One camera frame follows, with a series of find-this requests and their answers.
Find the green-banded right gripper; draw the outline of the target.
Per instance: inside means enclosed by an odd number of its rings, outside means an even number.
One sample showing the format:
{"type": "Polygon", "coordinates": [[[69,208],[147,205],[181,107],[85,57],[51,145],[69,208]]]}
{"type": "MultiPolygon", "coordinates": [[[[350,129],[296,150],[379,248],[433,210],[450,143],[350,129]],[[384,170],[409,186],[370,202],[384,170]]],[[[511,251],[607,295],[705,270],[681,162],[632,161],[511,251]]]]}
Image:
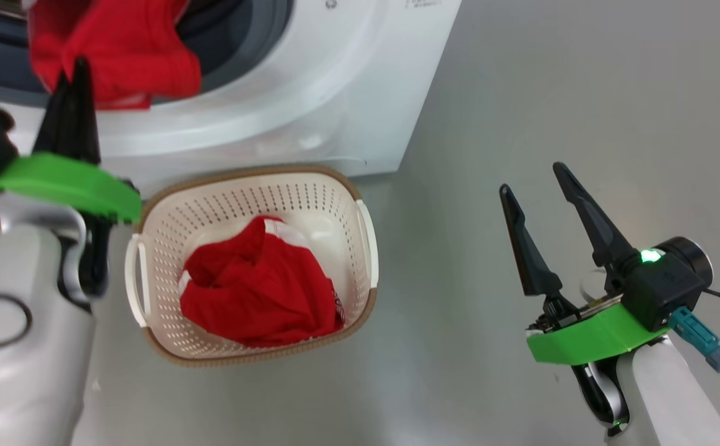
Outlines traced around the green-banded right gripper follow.
{"type": "MultiPolygon", "coordinates": [[[[639,257],[639,251],[621,234],[569,167],[556,162],[552,169],[564,197],[579,215],[592,246],[595,265],[621,269],[630,259],[639,257]]],[[[499,188],[499,198],[523,294],[560,295],[563,283],[541,256],[527,231],[526,215],[506,183],[499,188]]],[[[526,342],[536,362],[580,366],[633,352],[654,341],[669,329],[668,315],[661,316],[659,321],[661,324],[655,330],[645,327],[618,295],[577,307],[558,320],[544,310],[544,315],[527,328],[526,342]]]]}

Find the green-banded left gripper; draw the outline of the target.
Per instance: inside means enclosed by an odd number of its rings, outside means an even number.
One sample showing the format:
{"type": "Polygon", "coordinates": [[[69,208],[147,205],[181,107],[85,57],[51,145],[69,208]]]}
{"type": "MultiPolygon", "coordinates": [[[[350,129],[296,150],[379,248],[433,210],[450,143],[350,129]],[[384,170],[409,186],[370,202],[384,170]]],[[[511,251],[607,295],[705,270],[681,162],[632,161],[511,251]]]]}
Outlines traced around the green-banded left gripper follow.
{"type": "Polygon", "coordinates": [[[15,158],[0,173],[0,192],[70,206],[113,223],[139,221],[139,192],[97,167],[102,158],[91,70],[85,58],[75,60],[72,80],[59,73],[32,154],[15,158]],[[72,119],[77,160],[65,158],[71,156],[72,119]]]}

